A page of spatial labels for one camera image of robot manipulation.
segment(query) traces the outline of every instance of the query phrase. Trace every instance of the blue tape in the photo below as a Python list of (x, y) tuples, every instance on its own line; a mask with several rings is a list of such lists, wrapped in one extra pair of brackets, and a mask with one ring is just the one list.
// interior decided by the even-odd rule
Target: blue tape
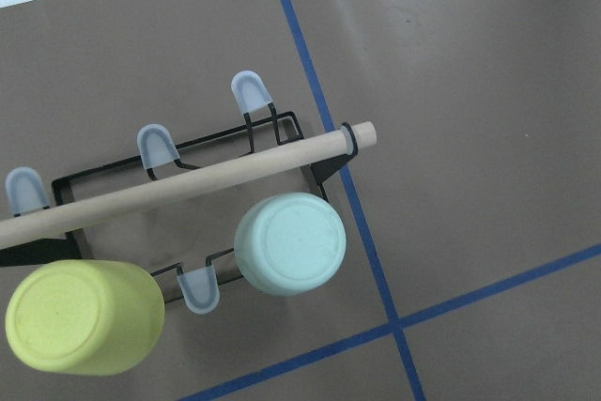
[[(319, 116), (321, 117), (323, 127), (326, 131), (333, 131), (334, 125), (331, 119), (330, 109), (328, 108), (326, 98), (323, 94), (323, 90), (321, 89), (321, 84), (319, 83), (319, 78), (317, 77), (316, 69), (313, 64), (313, 60), (311, 59), (311, 54), (309, 53), (309, 48), (304, 40), (301, 24), (299, 23), (294, 6), (292, 5), (292, 0), (280, 0), (280, 2), (282, 3), (282, 8), (284, 9), (284, 14), (286, 20), (288, 21), (288, 26), (290, 27), (290, 32), (294, 38), (300, 61), (304, 68), (309, 86), (311, 87), (313, 97), (316, 101), (317, 110), (319, 111)], [(376, 279), (379, 295), (384, 303), (386, 317), (391, 324), (396, 325), (398, 322), (398, 314), (396, 313), (396, 308), (394, 307), (393, 297), (388, 287), (388, 283), (386, 282), (384, 270), (382, 269), (379, 261), (376, 246), (374, 244), (371, 231), (369, 230), (369, 226), (367, 225), (367, 221), (365, 220), (365, 214), (363, 213), (363, 208), (348, 168), (344, 167), (341, 170), (341, 177), (345, 186), (345, 191), (347, 192), (348, 201), (350, 202), (353, 215), (355, 217), (355, 222), (359, 227), (359, 232), (361, 234), (363, 246), (367, 253), (369, 265), (374, 274), (374, 278)], [(401, 359), (403, 360), (403, 365), (405, 365), (405, 370), (407, 372), (413, 395), (416, 400), (423, 401), (425, 400), (424, 391), (422, 389), (422, 383), (417, 374), (417, 369), (415, 368), (415, 364), (413, 363), (413, 359), (411, 357), (407, 343), (407, 337), (400, 327), (394, 328), (393, 334), (398, 351), (401, 355)]]
[(227, 394), (237, 392), (238, 390), (246, 389), (267, 379), (275, 378), (283, 375), (284, 373), (297, 370), (311, 363), (322, 361), (354, 347), (373, 342), (378, 338), (390, 334), (392, 331), (393, 330), (390, 324), (384, 324), (374, 329), (370, 329), (369, 331), (358, 333), (351, 337), (345, 338), (344, 340), (340, 340), (319, 349), (301, 354), (300, 356), (294, 357), (287, 361), (268, 366), (267, 368), (264, 368), (256, 373), (251, 373), (249, 375), (230, 380), (224, 384), (204, 390), (203, 392), (182, 398), (182, 401), (208, 401), (210, 399), (217, 399)]
[(552, 262), (532, 270), (527, 270), (494, 284), (483, 286), (482, 288), (466, 293), (465, 295), (457, 296), (456, 298), (433, 305), (432, 307), (428, 307), (427, 309), (423, 309), (414, 314), (403, 316), (400, 318), (399, 322), (403, 328), (415, 326), (416, 324), (447, 314), (453, 310), (466, 307), (467, 305), (481, 301), (485, 298), (498, 295), (503, 291), (507, 291), (519, 285), (524, 285), (554, 272), (565, 270), (577, 263), (597, 257), (600, 254), (601, 244), (596, 244), (593, 247), (578, 251), (577, 253), (570, 254), (566, 257), (558, 258), (557, 260), (553, 260)]

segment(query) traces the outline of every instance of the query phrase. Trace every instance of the gray floor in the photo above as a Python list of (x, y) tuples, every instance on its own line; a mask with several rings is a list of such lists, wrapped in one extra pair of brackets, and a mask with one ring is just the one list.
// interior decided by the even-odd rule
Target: gray floor
[[(171, 303), (157, 349), (114, 378), (41, 374), (0, 341), (7, 399), (597, 399), (599, 253), (570, 255), (597, 243), (601, 224), (601, 0), (291, 2), (295, 15), (285, 0), (0, 9), (0, 173), (28, 164), (50, 184), (135, 154), (149, 122), (179, 142), (236, 126), (229, 82), (242, 69), (309, 136), (323, 131), (319, 88), (334, 124), (378, 130), (350, 165), (362, 208), (348, 178), (328, 182), (349, 238), (330, 283), (276, 299), (237, 281), (209, 316)], [(259, 145), (272, 146), (267, 133)], [(244, 146), (188, 157), (210, 164)], [(254, 202), (307, 190), (289, 172), (86, 234), (96, 258), (194, 268), (231, 246)], [(30, 271), (1, 269), (0, 305)]]

